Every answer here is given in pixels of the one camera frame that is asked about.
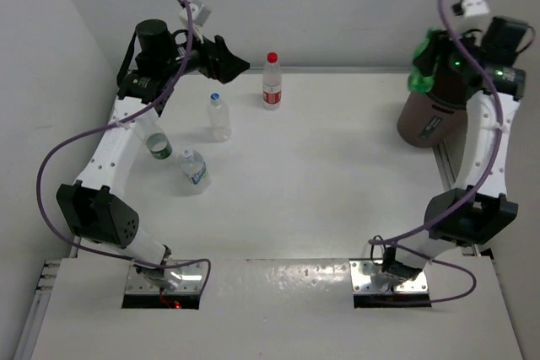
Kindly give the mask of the green plastic bottle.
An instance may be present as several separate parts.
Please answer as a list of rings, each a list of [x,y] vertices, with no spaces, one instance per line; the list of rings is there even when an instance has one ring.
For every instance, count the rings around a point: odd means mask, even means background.
[[[413,52],[411,72],[408,76],[409,92],[427,94],[433,88],[439,39],[439,30],[428,29],[423,42]]]

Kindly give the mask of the blue cap clear bottle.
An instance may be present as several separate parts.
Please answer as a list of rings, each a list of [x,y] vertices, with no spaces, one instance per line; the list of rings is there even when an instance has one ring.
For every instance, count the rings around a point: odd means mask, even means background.
[[[211,132],[217,142],[227,141],[231,134],[229,106],[218,93],[212,93],[209,97],[208,119]]]

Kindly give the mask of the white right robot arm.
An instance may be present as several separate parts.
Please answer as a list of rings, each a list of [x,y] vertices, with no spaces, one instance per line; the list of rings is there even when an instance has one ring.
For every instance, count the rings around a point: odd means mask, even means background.
[[[425,228],[387,244],[378,271],[385,282],[413,280],[426,264],[455,247],[485,244],[516,219],[507,197],[505,161],[512,122],[525,93],[526,73],[513,66],[528,23],[492,19],[469,59],[454,52],[454,69],[467,84],[467,135],[451,188],[431,199]]]

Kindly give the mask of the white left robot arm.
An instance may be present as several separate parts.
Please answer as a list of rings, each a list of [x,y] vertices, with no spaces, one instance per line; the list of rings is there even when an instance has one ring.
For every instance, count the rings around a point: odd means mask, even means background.
[[[122,198],[141,146],[152,142],[156,159],[172,154],[157,126],[170,97],[167,84],[178,72],[194,71],[227,84],[250,67],[220,35],[209,40],[187,30],[182,34],[186,40],[178,44],[162,20],[136,25],[117,74],[110,127],[77,179],[57,191],[57,203],[75,236],[105,244],[147,268],[164,265],[170,249],[143,230],[138,213]]]

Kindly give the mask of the brown bin black rim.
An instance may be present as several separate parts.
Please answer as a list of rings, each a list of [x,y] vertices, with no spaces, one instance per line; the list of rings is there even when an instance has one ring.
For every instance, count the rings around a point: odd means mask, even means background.
[[[432,148],[466,120],[467,87],[450,68],[435,74],[430,92],[410,92],[397,120],[402,139],[416,148]]]

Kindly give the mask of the red cap labelled bottle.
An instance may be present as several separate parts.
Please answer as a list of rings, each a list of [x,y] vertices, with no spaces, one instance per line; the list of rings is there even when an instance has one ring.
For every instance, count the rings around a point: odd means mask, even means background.
[[[282,100],[282,70],[276,52],[269,52],[262,70],[262,99],[267,110],[276,110]]]

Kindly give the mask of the green label clear bottle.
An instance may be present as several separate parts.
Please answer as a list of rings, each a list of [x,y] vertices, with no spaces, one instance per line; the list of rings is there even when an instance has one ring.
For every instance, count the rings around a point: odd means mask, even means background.
[[[169,138],[158,124],[145,117],[136,119],[135,123],[139,139],[154,159],[165,160],[172,156]]]

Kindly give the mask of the blue label clear bottle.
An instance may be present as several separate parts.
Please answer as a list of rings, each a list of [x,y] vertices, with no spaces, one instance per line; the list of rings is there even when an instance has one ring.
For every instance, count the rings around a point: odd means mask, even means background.
[[[204,157],[193,148],[180,152],[178,163],[192,194],[202,194],[210,185],[210,175]]]

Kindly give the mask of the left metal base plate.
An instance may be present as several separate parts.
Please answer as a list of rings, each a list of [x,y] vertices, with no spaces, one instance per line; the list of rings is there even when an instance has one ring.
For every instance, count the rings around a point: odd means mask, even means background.
[[[206,266],[191,264],[172,269],[150,269],[132,265],[127,273],[124,293],[128,297],[157,298],[162,290],[165,296],[198,296],[201,292]]]

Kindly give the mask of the metal base plate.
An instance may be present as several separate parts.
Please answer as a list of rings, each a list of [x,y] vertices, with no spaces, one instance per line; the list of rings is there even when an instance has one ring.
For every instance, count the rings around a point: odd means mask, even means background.
[[[426,275],[421,271],[413,280],[388,276],[382,272],[382,259],[351,259],[350,276],[355,296],[428,294]]]
[[[124,293],[128,297],[157,298],[162,290],[165,296],[198,296],[201,292],[206,266],[191,264],[172,269],[150,269],[132,265],[127,273]]]

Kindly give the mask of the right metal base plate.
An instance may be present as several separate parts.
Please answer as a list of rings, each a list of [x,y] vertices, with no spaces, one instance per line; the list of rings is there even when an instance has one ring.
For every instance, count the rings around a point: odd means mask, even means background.
[[[351,259],[350,276],[355,296],[428,294],[426,275],[421,271],[413,280],[388,276],[382,272],[382,259]]]

